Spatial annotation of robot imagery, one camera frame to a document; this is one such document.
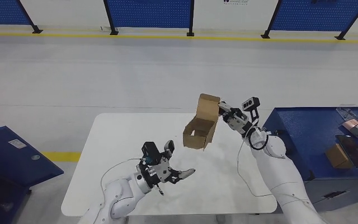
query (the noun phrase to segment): blue barrier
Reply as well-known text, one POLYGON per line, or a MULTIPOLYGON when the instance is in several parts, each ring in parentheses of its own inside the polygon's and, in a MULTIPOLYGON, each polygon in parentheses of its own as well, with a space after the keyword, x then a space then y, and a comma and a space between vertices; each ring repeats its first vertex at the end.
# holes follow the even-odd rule
POLYGON ((191 0, 107 0, 115 27, 189 28, 191 0))
POLYGON ((270 30, 347 32, 358 15, 358 0, 279 0, 270 30))
POLYGON ((17 0, 0 0, 0 24, 30 25, 17 0))

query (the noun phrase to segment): white cable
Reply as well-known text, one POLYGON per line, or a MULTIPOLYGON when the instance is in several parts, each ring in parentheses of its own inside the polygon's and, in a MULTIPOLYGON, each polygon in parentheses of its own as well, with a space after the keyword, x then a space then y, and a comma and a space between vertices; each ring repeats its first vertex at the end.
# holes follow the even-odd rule
POLYGON ((244 142, 245 142, 245 139, 246 139, 246 137, 247 137, 247 134, 248 134, 248 131, 246 132, 245 137, 244 137, 244 139, 243 139, 243 141, 242 141, 242 143, 241 143, 239 152, 237 153, 237 160, 236 160, 236 162, 237 162, 237 169, 236 169, 237 174, 238 174, 238 175, 241 177, 241 179, 245 182, 247 188, 249 189, 250 193, 251 193, 253 196, 255 196, 255 197, 265 197, 265 196, 272 195, 272 194, 255 195, 255 194, 252 192, 251 188, 249 187, 248 183, 246 182, 245 178, 243 178, 242 175, 241 175, 240 172, 239 172, 239 155, 240 155, 242 146, 244 145, 244 142))
POLYGON ((119 166, 119 165, 121 165, 121 164, 123 164, 123 163, 125 163, 125 162, 128 162, 128 161, 131 161, 131 160, 140 160, 140 158, 130 158, 130 159, 128 159, 128 160, 122 161, 122 162, 120 162, 119 164, 116 164, 116 165, 112 166, 111 168, 109 168, 109 169, 102 175, 100 184, 101 184, 101 191, 102 191, 102 194, 103 194, 103 205, 102 205, 102 207, 100 208, 100 210, 98 211, 97 216, 96 216, 95 221, 93 222, 93 224, 95 224, 95 222, 96 222, 97 219, 98 219, 98 215, 99 215, 100 212, 102 211, 103 207, 106 205, 105 191, 104 191, 103 186, 102 186, 103 178, 105 177, 105 175, 106 175, 110 170, 112 170, 112 169, 115 168, 116 166, 119 166))
MULTIPOLYGON (((253 127, 257 128, 257 126, 256 126, 255 124, 253 124, 253 125, 250 127, 250 129, 253 128, 253 127)), ((240 178, 245 182, 247 188, 249 189, 250 193, 251 193, 253 196, 255 196, 255 197, 265 197, 265 196, 273 195, 273 194, 255 195, 255 194, 252 192, 252 190, 251 190, 250 186, 248 185, 247 181, 245 180, 245 178, 244 178, 244 177, 240 174, 240 172, 239 172, 239 155, 240 155, 240 151, 241 151, 241 149, 242 149, 242 146, 244 145, 244 142, 245 142, 245 139, 246 139, 246 137, 247 137, 247 134, 248 134, 248 132, 246 132, 245 137, 244 137, 244 139, 243 139, 243 141, 242 141, 242 143, 241 143, 239 152, 237 153, 237 174, 238 174, 238 175, 240 176, 240 178)), ((307 208, 309 208, 312 212, 314 212, 317 216, 319 216, 324 223, 329 224, 322 216, 320 216, 320 215, 318 214, 317 211, 315 211, 315 210, 312 209, 310 206, 308 206, 304 200, 302 200, 302 199, 300 199, 300 198, 298 198, 298 197, 296 197, 296 196, 290 195, 290 194, 277 194, 277 195, 289 196, 289 197, 293 197, 293 198, 295 198, 295 199, 301 201, 307 208)))

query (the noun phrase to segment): logo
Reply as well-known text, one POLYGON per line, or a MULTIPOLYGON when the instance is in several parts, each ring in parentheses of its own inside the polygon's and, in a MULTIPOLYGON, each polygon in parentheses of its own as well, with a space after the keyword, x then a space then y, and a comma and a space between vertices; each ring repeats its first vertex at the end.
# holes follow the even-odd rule
POLYGON ((224 4, 247 5, 249 0, 224 0, 224 4))

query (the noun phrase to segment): open cardboard box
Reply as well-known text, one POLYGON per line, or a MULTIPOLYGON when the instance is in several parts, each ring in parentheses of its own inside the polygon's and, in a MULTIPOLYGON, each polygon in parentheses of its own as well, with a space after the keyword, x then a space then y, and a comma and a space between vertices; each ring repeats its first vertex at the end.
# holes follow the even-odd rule
POLYGON ((205 148, 213 140, 219 118, 220 98, 200 94, 195 117, 185 126, 183 145, 189 148, 205 148))

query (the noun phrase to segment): blue cabinet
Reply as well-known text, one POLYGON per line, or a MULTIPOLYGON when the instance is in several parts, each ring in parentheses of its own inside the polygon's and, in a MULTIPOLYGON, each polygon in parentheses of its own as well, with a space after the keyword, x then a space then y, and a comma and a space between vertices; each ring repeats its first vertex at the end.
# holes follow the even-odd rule
POLYGON ((275 108, 263 125, 285 142, 318 211, 358 202, 358 169, 335 169, 325 154, 338 143, 335 135, 350 134, 343 122, 336 108, 275 108))
POLYGON ((0 127, 0 223, 11 223, 30 187, 63 170, 11 131, 0 127))

